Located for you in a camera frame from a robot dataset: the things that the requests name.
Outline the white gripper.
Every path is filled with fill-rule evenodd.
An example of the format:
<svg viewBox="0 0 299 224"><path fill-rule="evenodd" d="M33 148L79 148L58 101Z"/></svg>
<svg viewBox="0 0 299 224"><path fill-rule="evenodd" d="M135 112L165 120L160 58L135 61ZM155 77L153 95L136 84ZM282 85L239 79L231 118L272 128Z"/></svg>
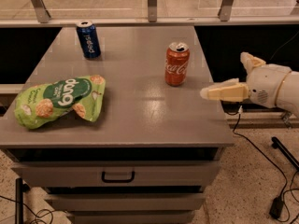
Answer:
<svg viewBox="0 0 299 224"><path fill-rule="evenodd" d="M228 79L201 89L201 97L226 102L242 102L249 98L256 105L275 107L280 85L291 72L291 68L265 64L264 60L248 52L240 54L240 62L248 74L247 84L240 82L238 78Z"/></svg>

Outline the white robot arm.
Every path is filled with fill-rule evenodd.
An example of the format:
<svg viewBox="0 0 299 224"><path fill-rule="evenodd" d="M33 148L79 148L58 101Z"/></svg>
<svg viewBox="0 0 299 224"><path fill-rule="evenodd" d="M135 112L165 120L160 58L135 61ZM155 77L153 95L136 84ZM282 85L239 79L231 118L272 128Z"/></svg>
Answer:
<svg viewBox="0 0 299 224"><path fill-rule="evenodd" d="M290 67L267 64L248 52L240 54L247 77L225 80L201 89L200 95L207 100L243 102L250 99L254 104L267 108L278 107L299 117L299 73Z"/></svg>

